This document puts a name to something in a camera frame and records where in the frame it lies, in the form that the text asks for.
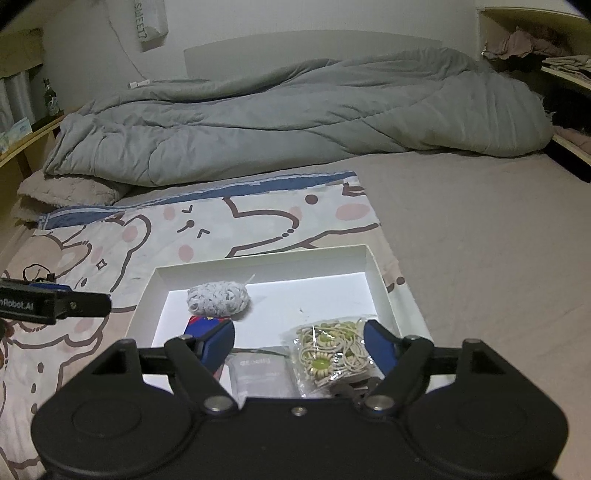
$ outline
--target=gray comforter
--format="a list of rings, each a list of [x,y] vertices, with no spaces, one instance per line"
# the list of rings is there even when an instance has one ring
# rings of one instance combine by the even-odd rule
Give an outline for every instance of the gray comforter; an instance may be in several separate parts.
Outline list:
[[[44,171],[163,186],[440,147],[512,157],[551,137],[524,83],[433,48],[96,100],[61,123]]]

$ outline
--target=cartoon bear print blanket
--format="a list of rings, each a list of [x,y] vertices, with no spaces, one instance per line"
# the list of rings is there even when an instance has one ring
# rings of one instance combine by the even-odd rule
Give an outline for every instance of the cartoon bear print blanket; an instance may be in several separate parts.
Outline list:
[[[371,248],[391,296],[408,288],[356,177],[303,190],[153,205],[88,225],[37,230],[3,276],[34,278],[45,270],[28,266],[40,264],[58,283],[111,294],[113,309],[106,318],[68,318],[55,326],[7,322],[0,346],[0,455],[8,469],[19,480],[43,472],[30,437],[33,415],[125,336],[155,267],[357,244]]]

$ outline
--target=window curtain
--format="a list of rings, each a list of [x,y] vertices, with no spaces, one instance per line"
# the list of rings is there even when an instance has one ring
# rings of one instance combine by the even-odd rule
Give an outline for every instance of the window curtain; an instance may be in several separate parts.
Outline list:
[[[0,132],[7,132],[25,117],[35,123],[28,72],[0,79]]]

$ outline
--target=bottle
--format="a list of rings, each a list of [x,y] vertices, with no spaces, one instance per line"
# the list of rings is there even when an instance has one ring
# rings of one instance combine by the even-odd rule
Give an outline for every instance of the bottle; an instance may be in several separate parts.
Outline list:
[[[43,79],[43,83],[45,84],[45,94],[43,98],[45,100],[45,106],[47,107],[47,113],[49,116],[55,116],[60,111],[60,107],[57,104],[56,92],[51,88],[49,79]]]

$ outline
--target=rubber band bundle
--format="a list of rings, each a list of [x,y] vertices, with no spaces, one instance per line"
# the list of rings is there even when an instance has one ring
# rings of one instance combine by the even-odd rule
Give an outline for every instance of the rubber band bundle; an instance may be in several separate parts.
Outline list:
[[[286,343],[302,397],[322,396],[338,381],[358,382],[374,374],[363,341],[363,327],[370,318],[342,317],[290,332]]]

